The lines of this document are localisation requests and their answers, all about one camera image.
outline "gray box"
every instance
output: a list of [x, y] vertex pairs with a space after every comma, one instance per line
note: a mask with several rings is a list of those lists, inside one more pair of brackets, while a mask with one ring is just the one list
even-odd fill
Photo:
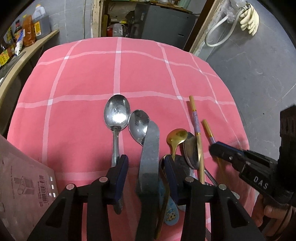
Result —
[[130, 37], [154, 40], [183, 49], [196, 18], [190, 13], [137, 3]]

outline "plastic jug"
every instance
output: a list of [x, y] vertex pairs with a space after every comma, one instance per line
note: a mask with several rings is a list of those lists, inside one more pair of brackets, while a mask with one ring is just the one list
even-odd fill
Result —
[[35, 12], [32, 15], [36, 40], [42, 39], [50, 34], [49, 16], [46, 14], [41, 4], [36, 5]]

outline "cartoon print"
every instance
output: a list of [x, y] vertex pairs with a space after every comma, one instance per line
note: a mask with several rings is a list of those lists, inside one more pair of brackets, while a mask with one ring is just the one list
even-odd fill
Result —
[[176, 218], [176, 214], [171, 207], [166, 210], [166, 215], [168, 216], [168, 218], [166, 219], [167, 221], [172, 221]]

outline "bottle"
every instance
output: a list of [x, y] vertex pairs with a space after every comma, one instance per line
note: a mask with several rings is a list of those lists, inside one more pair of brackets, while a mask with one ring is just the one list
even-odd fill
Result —
[[46, 35], [50, 34], [49, 16], [46, 14], [44, 7], [41, 4], [37, 4], [35, 11], [32, 15], [36, 40], [42, 39]]
[[23, 16], [22, 28], [23, 28], [24, 46], [29, 47], [32, 44], [34, 44], [36, 41], [34, 24], [33, 24], [31, 15], [27, 16], [26, 14]]
[[20, 20], [17, 20], [15, 22], [15, 39], [16, 41], [18, 40], [18, 38], [20, 37], [20, 32], [22, 30], [22, 26], [20, 24]]
[[9, 27], [7, 34], [6, 34], [6, 40], [7, 40], [7, 44], [10, 46], [11, 48], [11, 52], [14, 55], [15, 54], [15, 39], [14, 37], [11, 35], [11, 27]]
[[0, 42], [0, 65], [4, 66], [7, 64], [12, 58], [13, 54], [11, 52], [10, 46], [4, 41], [4, 38], [2, 38], [2, 41]]

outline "white glove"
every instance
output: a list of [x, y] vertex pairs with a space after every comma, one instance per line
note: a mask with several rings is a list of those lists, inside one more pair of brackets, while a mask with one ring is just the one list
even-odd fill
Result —
[[254, 7], [250, 4], [250, 8], [242, 13], [239, 17], [241, 30], [244, 31], [248, 29], [249, 34], [252, 34], [252, 36], [254, 36], [259, 26], [259, 15]]

